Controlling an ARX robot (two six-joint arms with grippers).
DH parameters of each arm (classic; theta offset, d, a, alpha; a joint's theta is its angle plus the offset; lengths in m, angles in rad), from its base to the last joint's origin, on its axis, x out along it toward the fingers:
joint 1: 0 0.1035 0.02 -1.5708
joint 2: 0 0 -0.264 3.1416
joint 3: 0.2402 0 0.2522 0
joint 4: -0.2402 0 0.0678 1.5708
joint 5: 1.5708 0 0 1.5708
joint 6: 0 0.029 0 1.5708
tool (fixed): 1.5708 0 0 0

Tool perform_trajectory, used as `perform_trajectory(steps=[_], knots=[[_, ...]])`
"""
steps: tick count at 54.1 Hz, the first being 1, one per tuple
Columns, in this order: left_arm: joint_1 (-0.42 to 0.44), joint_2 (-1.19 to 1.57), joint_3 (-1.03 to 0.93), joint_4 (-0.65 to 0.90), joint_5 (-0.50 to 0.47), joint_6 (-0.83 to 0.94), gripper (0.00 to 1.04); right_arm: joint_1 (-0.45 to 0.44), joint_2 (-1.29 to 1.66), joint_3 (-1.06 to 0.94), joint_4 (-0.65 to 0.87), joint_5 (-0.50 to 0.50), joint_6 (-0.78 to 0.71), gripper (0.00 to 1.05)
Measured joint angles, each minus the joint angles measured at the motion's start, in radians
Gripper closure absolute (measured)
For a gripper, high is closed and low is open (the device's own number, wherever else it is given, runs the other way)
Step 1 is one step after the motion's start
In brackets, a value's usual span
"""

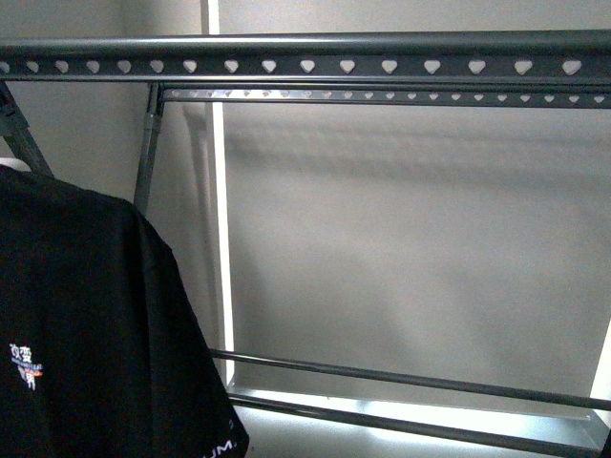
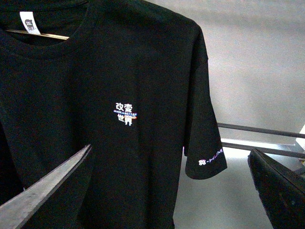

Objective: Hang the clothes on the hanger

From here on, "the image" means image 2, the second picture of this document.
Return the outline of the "camera left gripper right finger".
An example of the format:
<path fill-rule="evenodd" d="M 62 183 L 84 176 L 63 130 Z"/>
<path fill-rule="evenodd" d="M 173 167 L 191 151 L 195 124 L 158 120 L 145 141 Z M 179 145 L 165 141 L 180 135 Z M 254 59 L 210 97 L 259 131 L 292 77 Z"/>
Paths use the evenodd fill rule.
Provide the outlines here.
<path fill-rule="evenodd" d="M 255 189 L 274 229 L 305 227 L 305 179 L 253 149 L 248 165 Z"/>

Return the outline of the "camera left gripper left finger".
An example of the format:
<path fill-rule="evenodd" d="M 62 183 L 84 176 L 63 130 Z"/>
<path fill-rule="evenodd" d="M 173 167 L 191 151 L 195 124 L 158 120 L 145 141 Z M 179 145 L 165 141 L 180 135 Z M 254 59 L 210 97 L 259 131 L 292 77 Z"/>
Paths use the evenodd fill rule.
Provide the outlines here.
<path fill-rule="evenodd" d="M 2 229 L 80 229 L 78 214 L 91 179 L 87 145 L 0 207 Z"/>

